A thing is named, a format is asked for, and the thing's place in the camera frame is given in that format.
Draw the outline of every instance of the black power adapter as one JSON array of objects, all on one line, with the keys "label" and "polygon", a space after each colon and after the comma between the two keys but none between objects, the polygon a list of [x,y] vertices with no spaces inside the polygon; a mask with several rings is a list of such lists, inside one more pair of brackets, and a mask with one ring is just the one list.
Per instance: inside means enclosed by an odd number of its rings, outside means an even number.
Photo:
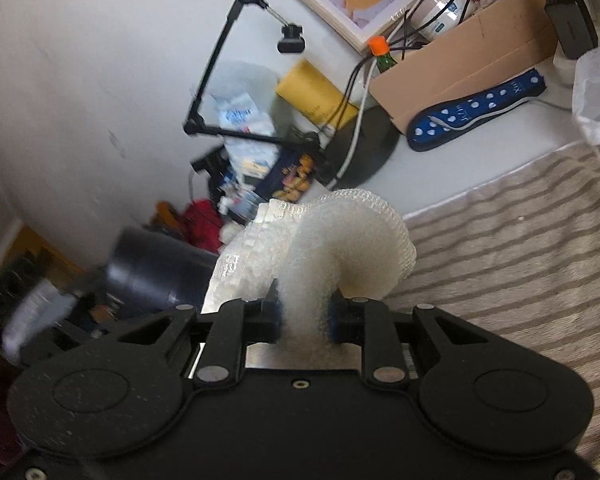
[{"label": "black power adapter", "polygon": [[584,0],[547,0],[544,10],[568,59],[578,59],[598,46],[598,35]]}]

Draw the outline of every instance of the beige striped cloth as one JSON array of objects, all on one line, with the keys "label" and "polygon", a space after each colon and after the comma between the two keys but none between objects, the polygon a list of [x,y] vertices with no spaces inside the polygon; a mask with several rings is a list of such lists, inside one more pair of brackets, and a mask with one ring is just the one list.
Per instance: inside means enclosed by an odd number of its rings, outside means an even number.
[{"label": "beige striped cloth", "polygon": [[391,308],[432,303],[574,368],[600,470],[600,160],[579,144],[407,220],[418,251]]}]

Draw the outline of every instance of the orange object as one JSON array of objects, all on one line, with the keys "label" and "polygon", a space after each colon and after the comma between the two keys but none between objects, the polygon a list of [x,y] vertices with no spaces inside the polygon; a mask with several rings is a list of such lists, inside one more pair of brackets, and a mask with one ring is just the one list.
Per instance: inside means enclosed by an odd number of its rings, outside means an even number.
[{"label": "orange object", "polygon": [[374,56],[384,56],[389,53],[389,44],[384,36],[372,36],[366,43]]}]

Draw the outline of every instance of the cardboard box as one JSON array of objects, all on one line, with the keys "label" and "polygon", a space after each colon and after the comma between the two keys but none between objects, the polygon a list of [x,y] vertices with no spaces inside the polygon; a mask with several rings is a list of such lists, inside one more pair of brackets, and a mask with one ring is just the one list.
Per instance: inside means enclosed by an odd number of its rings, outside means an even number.
[{"label": "cardboard box", "polygon": [[545,0],[498,0],[371,82],[371,95],[404,132],[431,105],[496,86],[552,56]]}]

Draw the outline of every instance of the yellow canister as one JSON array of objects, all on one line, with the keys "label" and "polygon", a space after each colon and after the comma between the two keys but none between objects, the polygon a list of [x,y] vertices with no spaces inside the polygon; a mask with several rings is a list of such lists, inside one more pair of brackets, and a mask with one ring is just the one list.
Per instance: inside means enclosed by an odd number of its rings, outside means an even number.
[{"label": "yellow canister", "polygon": [[[342,100],[342,92],[306,59],[299,61],[282,78],[276,93],[316,126],[323,126]],[[329,126],[341,128],[357,114],[358,109],[347,103],[340,124],[337,124],[338,113]]]}]

